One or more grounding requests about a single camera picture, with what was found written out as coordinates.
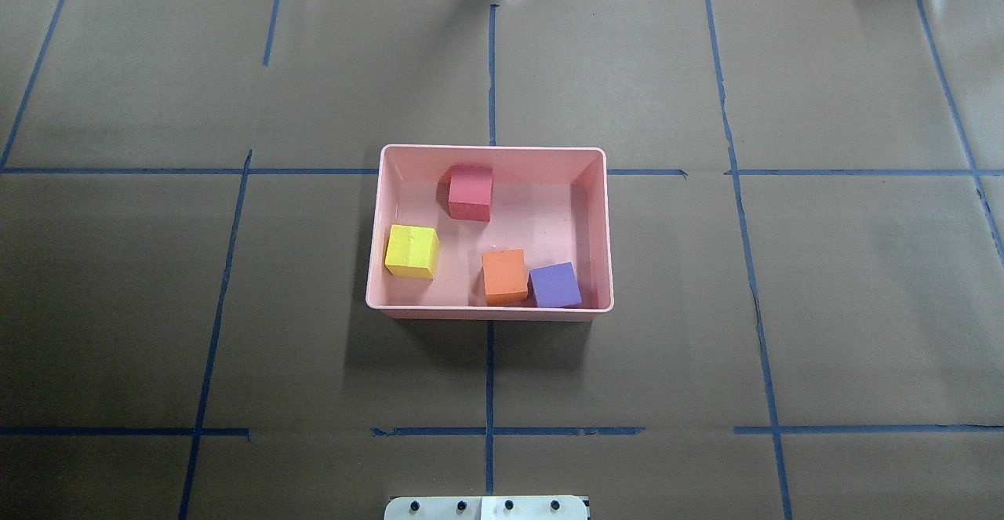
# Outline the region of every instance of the rectangular container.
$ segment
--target rectangular container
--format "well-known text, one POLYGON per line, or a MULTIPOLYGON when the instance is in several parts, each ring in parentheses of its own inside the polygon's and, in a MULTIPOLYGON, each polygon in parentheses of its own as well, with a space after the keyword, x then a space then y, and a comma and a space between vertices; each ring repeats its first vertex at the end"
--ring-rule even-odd
POLYGON ((592 320, 613 308, 606 156, 588 148, 387 146, 381 152, 366 304, 392 317, 453 320, 592 320), (454 220, 450 167, 491 167, 491 222, 454 220), (436 228, 436 278, 384 267, 391 224, 436 228), (526 269, 571 262, 581 308, 487 306, 481 254, 523 249, 526 269))

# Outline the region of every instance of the table surface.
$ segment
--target table surface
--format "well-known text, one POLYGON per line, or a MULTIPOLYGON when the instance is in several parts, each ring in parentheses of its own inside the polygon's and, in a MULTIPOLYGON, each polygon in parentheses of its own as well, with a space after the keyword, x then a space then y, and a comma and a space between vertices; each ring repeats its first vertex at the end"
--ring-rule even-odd
POLYGON ((1002 3, 0 0, 0 509, 999 517, 1002 3), (613 311, 367 308, 391 142, 605 149, 613 311))

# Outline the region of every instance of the toy block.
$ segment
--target toy block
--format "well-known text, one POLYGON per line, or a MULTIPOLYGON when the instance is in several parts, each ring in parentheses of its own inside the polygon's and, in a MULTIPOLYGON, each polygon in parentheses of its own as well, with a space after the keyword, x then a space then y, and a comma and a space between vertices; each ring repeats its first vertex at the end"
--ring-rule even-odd
POLYGON ((526 263, 523 249, 481 255, 485 268, 485 299, 488 306, 503 306, 526 299, 526 263))
POLYGON ((435 228, 421 226, 391 227, 384 265, 396 277, 433 279, 439 260, 439 236, 435 228))
POLYGON ((530 288, 538 308, 578 308, 582 305, 582 293, 570 263, 531 269, 530 288))
POLYGON ((489 222, 492 213, 491 167, 454 166, 450 177, 450 217, 489 222))

